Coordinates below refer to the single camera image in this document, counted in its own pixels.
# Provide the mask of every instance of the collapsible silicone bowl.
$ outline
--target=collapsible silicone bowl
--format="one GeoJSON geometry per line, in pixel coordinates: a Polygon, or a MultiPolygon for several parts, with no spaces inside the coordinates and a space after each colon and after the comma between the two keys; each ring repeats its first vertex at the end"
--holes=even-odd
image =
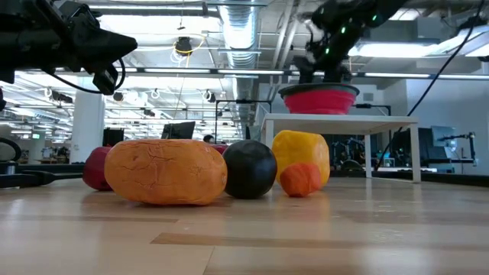
{"type": "Polygon", "coordinates": [[[346,115],[360,91],[341,83],[299,84],[279,91],[292,114],[346,115]]]}

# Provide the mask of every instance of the black cable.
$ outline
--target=black cable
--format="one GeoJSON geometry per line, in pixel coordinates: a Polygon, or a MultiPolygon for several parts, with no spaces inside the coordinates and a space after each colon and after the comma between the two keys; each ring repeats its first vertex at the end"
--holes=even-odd
{"type": "Polygon", "coordinates": [[[0,143],[7,144],[8,146],[12,147],[12,149],[14,149],[15,156],[11,159],[11,161],[17,161],[21,158],[22,150],[14,141],[0,137],[0,143]]]}
{"type": "MultiPolygon", "coordinates": [[[[119,81],[119,84],[115,87],[114,90],[117,90],[119,88],[121,88],[122,84],[124,84],[124,80],[125,80],[125,77],[126,77],[126,72],[125,72],[125,65],[124,65],[124,61],[122,60],[122,58],[119,58],[119,63],[121,64],[121,69],[122,69],[122,74],[121,74],[121,80],[119,81]]],[[[48,75],[54,77],[55,79],[58,79],[59,81],[61,81],[62,83],[65,83],[67,84],[68,86],[71,86],[75,89],[78,89],[80,91],[84,91],[84,92],[88,92],[88,93],[92,93],[92,94],[101,94],[100,91],[95,91],[95,90],[91,90],[91,89],[85,89],[83,87],[80,87],[76,84],[73,84],[71,83],[70,81],[68,80],[65,80],[57,75],[55,75],[54,73],[51,73],[51,72],[48,72],[48,71],[44,71],[45,73],[47,73],[48,75]]]]}
{"type": "MultiPolygon", "coordinates": [[[[475,15],[475,17],[478,17],[480,14],[481,14],[481,11],[482,11],[482,8],[484,7],[484,3],[485,3],[485,0],[481,0],[480,4],[479,4],[479,7],[478,7],[478,10],[477,10],[477,14],[475,15]]],[[[458,55],[458,53],[460,52],[460,50],[464,47],[464,45],[468,42],[468,39],[470,38],[470,36],[472,35],[472,31],[474,30],[475,28],[475,24],[476,24],[476,20],[473,20],[472,21],[472,25],[471,25],[471,28],[469,29],[467,35],[465,36],[465,39],[462,41],[462,43],[460,44],[460,46],[458,46],[457,50],[446,60],[445,64],[443,64],[442,68],[440,69],[440,71],[438,71],[438,73],[436,74],[435,78],[433,78],[432,82],[429,84],[428,88],[426,89],[426,91],[421,95],[421,97],[419,98],[418,102],[413,106],[413,108],[411,109],[411,111],[407,114],[407,116],[411,116],[412,113],[416,110],[416,108],[418,108],[419,104],[421,103],[422,100],[424,100],[424,98],[426,97],[426,95],[428,94],[428,92],[431,90],[431,88],[433,87],[433,85],[435,85],[435,82],[436,80],[438,80],[438,78],[440,77],[440,75],[443,73],[443,71],[446,69],[446,67],[450,64],[450,62],[458,55]]],[[[379,162],[377,163],[377,165],[375,166],[375,171],[377,171],[379,169],[379,167],[381,166],[381,163],[382,161],[384,160],[384,156],[387,152],[387,150],[389,149],[390,145],[392,144],[392,140],[396,137],[396,134],[399,134],[401,131],[403,130],[403,128],[399,128],[399,130],[397,130],[397,132],[394,134],[393,138],[389,141],[389,144],[385,147],[384,149],[384,152],[382,153],[382,156],[381,158],[379,159],[379,162]]]]}

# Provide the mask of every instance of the computer monitor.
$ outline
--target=computer monitor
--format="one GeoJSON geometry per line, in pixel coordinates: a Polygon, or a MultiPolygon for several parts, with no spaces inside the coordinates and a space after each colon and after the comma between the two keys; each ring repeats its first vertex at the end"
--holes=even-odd
{"type": "Polygon", "coordinates": [[[196,122],[184,122],[179,124],[167,124],[163,128],[162,139],[192,139],[196,122]]]}

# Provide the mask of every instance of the small orange ball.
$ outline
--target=small orange ball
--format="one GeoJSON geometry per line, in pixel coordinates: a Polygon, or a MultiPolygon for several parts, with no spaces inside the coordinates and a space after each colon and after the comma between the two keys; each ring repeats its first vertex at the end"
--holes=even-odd
{"type": "Polygon", "coordinates": [[[314,163],[289,165],[280,175],[283,191],[291,197],[306,197],[322,188],[321,172],[314,163]]]}

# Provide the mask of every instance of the red ball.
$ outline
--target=red ball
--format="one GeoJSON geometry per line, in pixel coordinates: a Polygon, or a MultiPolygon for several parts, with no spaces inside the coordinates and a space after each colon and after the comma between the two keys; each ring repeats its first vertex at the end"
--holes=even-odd
{"type": "Polygon", "coordinates": [[[214,144],[212,148],[216,149],[219,153],[223,154],[226,149],[228,149],[228,145],[224,144],[214,144]]]}
{"type": "Polygon", "coordinates": [[[105,180],[104,166],[105,157],[110,147],[98,147],[92,151],[83,167],[83,182],[98,191],[110,191],[112,188],[105,180]]]}

